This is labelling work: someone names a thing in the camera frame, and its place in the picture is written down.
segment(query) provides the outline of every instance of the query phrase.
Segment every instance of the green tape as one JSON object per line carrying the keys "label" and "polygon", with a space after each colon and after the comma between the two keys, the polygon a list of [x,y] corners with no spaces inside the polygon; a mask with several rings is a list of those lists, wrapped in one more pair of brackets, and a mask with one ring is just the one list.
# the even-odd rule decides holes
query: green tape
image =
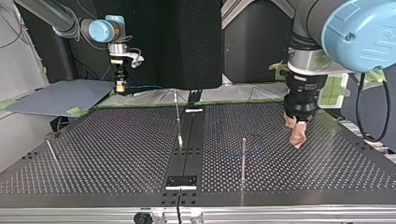
{"label": "green tape", "polygon": [[13,105],[15,103],[15,100],[5,100],[0,102],[0,110],[4,110],[7,107]]}
{"label": "green tape", "polygon": [[343,79],[341,77],[328,77],[325,87],[322,90],[319,99],[320,105],[337,105],[338,97],[343,95],[341,86]]}
{"label": "green tape", "polygon": [[83,115],[86,115],[88,111],[82,110],[79,107],[72,107],[66,111],[67,114],[81,117]]}

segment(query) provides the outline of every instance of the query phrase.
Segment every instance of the screw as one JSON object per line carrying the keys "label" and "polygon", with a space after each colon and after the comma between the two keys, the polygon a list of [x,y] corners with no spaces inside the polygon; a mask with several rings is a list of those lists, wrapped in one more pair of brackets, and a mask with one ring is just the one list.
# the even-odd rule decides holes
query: screw
{"label": "screw", "polygon": [[355,39],[355,36],[353,34],[346,35],[346,41],[351,41],[353,39]]}

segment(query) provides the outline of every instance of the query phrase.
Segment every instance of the blue cable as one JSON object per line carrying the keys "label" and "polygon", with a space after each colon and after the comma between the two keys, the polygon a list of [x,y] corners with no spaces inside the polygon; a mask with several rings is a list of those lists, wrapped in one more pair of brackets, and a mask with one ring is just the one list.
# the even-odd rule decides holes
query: blue cable
{"label": "blue cable", "polygon": [[102,78],[100,79],[101,81],[103,81],[103,79],[105,79],[108,71],[110,71],[111,65],[107,68],[107,71],[105,72],[105,74],[102,76]]}

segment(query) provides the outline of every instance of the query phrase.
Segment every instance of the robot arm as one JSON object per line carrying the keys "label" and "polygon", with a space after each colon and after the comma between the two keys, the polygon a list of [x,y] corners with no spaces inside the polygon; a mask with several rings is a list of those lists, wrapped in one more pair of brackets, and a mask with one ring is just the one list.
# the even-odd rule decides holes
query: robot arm
{"label": "robot arm", "polygon": [[309,122],[327,75],[396,63],[393,0],[298,0],[290,40],[287,117]]}
{"label": "robot arm", "polygon": [[105,20],[77,19],[70,8],[56,0],[16,0],[16,3],[50,24],[59,36],[78,38],[82,34],[87,41],[108,43],[111,63],[116,67],[114,78],[118,92],[126,90],[127,59],[133,59],[132,68],[138,67],[144,61],[140,53],[130,52],[128,49],[128,36],[122,16],[107,15]]}

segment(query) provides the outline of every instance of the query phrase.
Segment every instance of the robot end effector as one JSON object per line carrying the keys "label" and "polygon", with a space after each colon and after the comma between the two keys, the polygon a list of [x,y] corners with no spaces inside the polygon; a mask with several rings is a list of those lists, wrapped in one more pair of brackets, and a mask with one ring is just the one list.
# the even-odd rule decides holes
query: robot end effector
{"label": "robot end effector", "polygon": [[285,113],[309,122],[327,75],[366,73],[395,63],[395,1],[300,0],[290,38]]}

